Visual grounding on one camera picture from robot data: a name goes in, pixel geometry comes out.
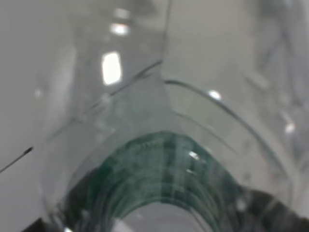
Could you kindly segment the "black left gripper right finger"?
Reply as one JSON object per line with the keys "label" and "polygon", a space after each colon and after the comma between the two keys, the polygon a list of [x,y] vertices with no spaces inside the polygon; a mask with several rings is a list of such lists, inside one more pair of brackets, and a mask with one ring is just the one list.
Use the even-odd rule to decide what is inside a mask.
{"label": "black left gripper right finger", "polygon": [[254,218],[266,232],[307,232],[309,219],[300,217],[278,198],[259,191],[249,190],[249,203],[245,214]]}

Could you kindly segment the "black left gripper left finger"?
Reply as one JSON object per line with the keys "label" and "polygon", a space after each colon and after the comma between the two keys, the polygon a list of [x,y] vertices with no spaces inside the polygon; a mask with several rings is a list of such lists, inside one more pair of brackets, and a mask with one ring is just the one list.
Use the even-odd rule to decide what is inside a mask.
{"label": "black left gripper left finger", "polygon": [[1,219],[0,220],[1,232],[47,232],[41,218],[35,220],[22,220],[22,219]]}

